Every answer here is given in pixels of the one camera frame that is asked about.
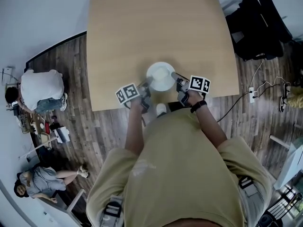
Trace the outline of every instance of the hand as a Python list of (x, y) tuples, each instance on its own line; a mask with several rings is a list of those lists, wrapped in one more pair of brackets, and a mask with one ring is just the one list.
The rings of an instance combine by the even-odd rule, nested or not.
[(56, 198), (50, 198), (50, 201), (52, 201), (53, 203), (57, 203), (57, 199)]
[(143, 111), (144, 107), (141, 105), (142, 98), (140, 96), (135, 97), (131, 100), (131, 108), (138, 109), (140, 112)]
[(189, 98), (188, 102), (194, 106), (197, 102), (200, 102), (203, 100), (203, 98), (200, 96), (200, 94), (197, 91), (189, 90), (187, 91)]

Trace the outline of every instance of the black hair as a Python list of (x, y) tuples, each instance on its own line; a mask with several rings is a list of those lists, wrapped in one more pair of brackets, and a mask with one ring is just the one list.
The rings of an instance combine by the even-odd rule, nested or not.
[(16, 87), (9, 87), (5, 92), (6, 101), (11, 104), (15, 102), (19, 97), (19, 91)]
[(25, 191), (25, 193), (24, 193), (23, 195), (20, 195), (20, 194), (17, 192), (17, 187), (20, 186), (20, 185), (22, 185), (21, 181), (20, 181), (19, 179), (16, 180), (15, 186), (14, 186), (14, 192), (15, 192), (15, 194), (16, 194), (18, 197), (20, 197), (20, 198), (28, 198), (29, 195), (28, 195), (28, 193), (27, 193), (26, 191)]

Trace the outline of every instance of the yellow t-shirt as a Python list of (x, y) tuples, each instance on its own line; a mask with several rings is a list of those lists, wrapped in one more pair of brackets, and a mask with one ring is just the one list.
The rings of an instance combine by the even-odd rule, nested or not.
[(112, 195), (123, 196), (125, 227), (162, 227), (181, 218), (200, 218), (222, 227), (245, 226), (239, 178), (250, 176), (266, 190), (267, 173), (245, 141), (227, 140), (216, 149), (188, 109), (164, 115), (144, 131), (139, 157), (112, 150), (87, 203), (93, 226)]

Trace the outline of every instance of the white plate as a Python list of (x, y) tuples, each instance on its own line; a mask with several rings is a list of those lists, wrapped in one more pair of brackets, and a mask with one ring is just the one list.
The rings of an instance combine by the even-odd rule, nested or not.
[[(158, 79), (154, 78), (153, 75), (156, 75), (156, 72), (162, 70), (161, 75), (158, 75)], [(152, 77), (153, 81), (151, 83), (151, 88), (155, 89), (156, 91), (164, 92), (169, 89), (175, 84), (174, 78), (171, 77), (171, 73), (174, 72), (175, 69), (166, 62), (157, 62), (151, 65), (146, 73), (146, 77)]]

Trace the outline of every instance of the white print on shirt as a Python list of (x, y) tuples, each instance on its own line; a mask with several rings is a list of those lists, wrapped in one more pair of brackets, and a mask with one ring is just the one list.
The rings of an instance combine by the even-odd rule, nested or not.
[(147, 168), (156, 169), (151, 163), (148, 163), (145, 159), (138, 160), (132, 169), (134, 176), (139, 176), (145, 172)]

